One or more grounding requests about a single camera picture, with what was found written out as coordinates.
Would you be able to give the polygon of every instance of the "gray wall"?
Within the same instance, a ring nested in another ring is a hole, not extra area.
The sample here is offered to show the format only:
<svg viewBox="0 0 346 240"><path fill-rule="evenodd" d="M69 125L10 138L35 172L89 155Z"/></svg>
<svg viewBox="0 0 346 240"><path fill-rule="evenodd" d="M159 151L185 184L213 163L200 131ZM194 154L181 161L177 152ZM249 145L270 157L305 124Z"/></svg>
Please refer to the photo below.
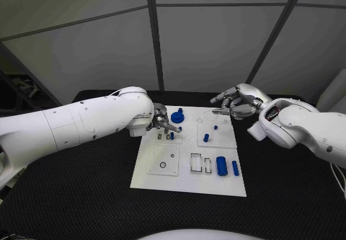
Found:
<svg viewBox="0 0 346 240"><path fill-rule="evenodd" d="M146 0L0 1L0 41L63 104L87 89L158 90L158 54L167 91L220 92L246 81L286 0L155 3L158 51L148 8L131 11ZM315 4L346 1L298 1L252 80L309 103L346 68L346 9Z"/></svg>

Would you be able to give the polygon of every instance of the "circular hole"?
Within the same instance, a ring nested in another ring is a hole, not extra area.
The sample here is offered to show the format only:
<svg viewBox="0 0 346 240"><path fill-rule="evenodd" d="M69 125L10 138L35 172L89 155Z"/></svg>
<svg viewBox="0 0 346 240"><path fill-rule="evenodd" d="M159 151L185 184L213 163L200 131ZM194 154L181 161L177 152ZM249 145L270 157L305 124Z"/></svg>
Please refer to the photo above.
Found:
<svg viewBox="0 0 346 240"><path fill-rule="evenodd" d="M332 147L328 146L328 147L325 148L325 152L330 153L331 151L332 151Z"/></svg>

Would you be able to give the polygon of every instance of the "black table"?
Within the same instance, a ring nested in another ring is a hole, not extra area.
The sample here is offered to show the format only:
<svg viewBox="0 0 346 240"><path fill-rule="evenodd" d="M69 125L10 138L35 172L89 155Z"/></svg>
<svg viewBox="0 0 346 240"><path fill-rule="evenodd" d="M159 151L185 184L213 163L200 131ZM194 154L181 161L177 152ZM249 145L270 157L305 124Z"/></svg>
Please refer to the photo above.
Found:
<svg viewBox="0 0 346 240"><path fill-rule="evenodd" d="M87 90L74 101L112 91ZM148 91L164 105L214 107L214 93ZM33 162L2 204L0 229L34 239L136 239L201 228L269 240L346 239L346 201L330 165L298 144L257 142L232 120L246 197L131 189L141 138L128 130Z"/></svg>

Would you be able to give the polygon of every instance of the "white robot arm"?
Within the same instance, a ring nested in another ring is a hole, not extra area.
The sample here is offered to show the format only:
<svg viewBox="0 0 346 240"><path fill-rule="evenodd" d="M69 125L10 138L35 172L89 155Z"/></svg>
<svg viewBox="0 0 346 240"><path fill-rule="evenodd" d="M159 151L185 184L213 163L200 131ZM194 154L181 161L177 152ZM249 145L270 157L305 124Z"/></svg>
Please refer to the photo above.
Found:
<svg viewBox="0 0 346 240"><path fill-rule="evenodd" d="M43 156L116 133L144 136L151 128L180 132L167 109L139 87L118 96L92 98L48 110L0 118L0 189L17 172Z"/></svg>
<svg viewBox="0 0 346 240"><path fill-rule="evenodd" d="M247 128L260 141L268 137L282 148L304 144L314 155L346 168L346 115L318 110L299 100L272 100L253 86L240 83L220 93L210 103L221 100L213 114L230 115L236 120L257 114Z"/></svg>

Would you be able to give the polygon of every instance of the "blue object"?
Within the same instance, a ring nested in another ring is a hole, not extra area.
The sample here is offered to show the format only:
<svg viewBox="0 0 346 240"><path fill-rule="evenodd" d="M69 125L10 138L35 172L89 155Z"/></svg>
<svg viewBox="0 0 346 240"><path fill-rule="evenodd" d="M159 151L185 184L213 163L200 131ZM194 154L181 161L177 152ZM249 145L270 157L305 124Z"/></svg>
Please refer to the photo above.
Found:
<svg viewBox="0 0 346 240"><path fill-rule="evenodd" d="M217 165L217 175L226 176L229 173L227 173L226 159L223 156L216 157L216 165Z"/></svg>
<svg viewBox="0 0 346 240"><path fill-rule="evenodd" d="M183 109L178 108L175 112L170 115L170 120L174 124L178 124L184 120Z"/></svg>
<svg viewBox="0 0 346 240"><path fill-rule="evenodd" d="M208 134L206 133L203 136L203 141L207 142L207 139L208 139Z"/></svg>
<svg viewBox="0 0 346 240"><path fill-rule="evenodd" d="M233 175L239 176L236 161L232 161L232 171L233 171Z"/></svg>

